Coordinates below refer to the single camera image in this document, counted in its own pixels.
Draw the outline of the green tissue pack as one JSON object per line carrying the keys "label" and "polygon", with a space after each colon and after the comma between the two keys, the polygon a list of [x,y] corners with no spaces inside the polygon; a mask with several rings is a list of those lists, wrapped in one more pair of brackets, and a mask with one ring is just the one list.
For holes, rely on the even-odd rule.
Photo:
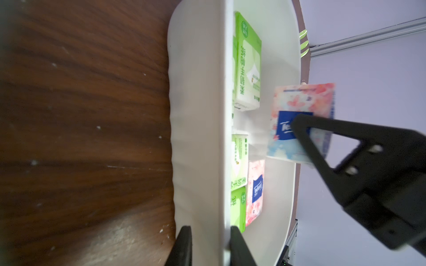
{"label": "green tissue pack", "polygon": [[244,134],[232,135],[233,162],[231,164],[231,190],[237,190],[247,184],[249,142]]}
{"label": "green tissue pack", "polygon": [[231,192],[231,225],[236,226],[241,233],[246,227],[246,187],[243,186]]}
{"label": "green tissue pack", "polygon": [[235,19],[234,107],[252,111],[260,107],[262,40],[240,12]]}

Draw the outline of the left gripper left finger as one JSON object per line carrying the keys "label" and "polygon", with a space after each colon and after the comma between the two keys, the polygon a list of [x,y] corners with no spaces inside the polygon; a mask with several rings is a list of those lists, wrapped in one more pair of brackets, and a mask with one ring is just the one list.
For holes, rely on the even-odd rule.
{"label": "left gripper left finger", "polygon": [[193,242],[190,226],[183,226],[176,238],[165,266],[192,266]]}

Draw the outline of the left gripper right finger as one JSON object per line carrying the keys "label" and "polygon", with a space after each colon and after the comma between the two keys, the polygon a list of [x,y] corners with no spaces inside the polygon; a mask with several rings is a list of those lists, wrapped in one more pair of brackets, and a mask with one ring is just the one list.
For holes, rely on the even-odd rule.
{"label": "left gripper right finger", "polygon": [[231,266],[257,266],[240,230],[231,227],[230,237]]}

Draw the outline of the white storage box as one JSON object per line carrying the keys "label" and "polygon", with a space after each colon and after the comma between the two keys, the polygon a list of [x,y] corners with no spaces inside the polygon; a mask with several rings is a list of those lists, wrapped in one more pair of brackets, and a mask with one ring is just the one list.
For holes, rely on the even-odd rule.
{"label": "white storage box", "polygon": [[[232,110],[234,12],[262,40],[260,108]],[[195,266],[228,266],[231,136],[248,135],[265,158],[279,86],[301,81],[299,28],[291,1],[182,1],[168,27],[175,223],[192,230]]]}

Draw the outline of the pink tissue pack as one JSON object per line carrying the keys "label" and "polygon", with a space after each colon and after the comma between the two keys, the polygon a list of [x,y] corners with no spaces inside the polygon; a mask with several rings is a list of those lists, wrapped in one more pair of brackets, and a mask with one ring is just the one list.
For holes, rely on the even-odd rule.
{"label": "pink tissue pack", "polygon": [[265,160],[250,161],[248,164],[246,227],[252,224],[262,211]]}
{"label": "pink tissue pack", "polygon": [[331,120],[335,113],[334,83],[277,87],[272,98],[266,156],[298,164],[312,164],[312,151],[325,158],[330,131],[308,126],[316,118]]}

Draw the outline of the green toy rake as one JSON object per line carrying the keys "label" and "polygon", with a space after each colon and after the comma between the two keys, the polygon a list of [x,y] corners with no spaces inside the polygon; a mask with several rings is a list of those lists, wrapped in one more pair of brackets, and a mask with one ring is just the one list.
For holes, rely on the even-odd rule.
{"label": "green toy rake", "polygon": [[[307,30],[304,29],[303,31],[300,32],[300,41],[304,40],[306,37],[307,37]],[[300,49],[301,49],[301,58],[303,58],[310,51],[308,39],[300,44]]]}

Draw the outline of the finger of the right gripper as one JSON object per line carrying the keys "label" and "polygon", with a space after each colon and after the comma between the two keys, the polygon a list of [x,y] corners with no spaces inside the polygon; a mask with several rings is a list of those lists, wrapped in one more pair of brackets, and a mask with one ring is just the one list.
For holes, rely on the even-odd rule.
{"label": "finger of the right gripper", "polygon": [[389,249],[426,252],[426,137],[414,130],[316,118],[308,126],[359,141],[336,167],[309,157],[343,210]]}

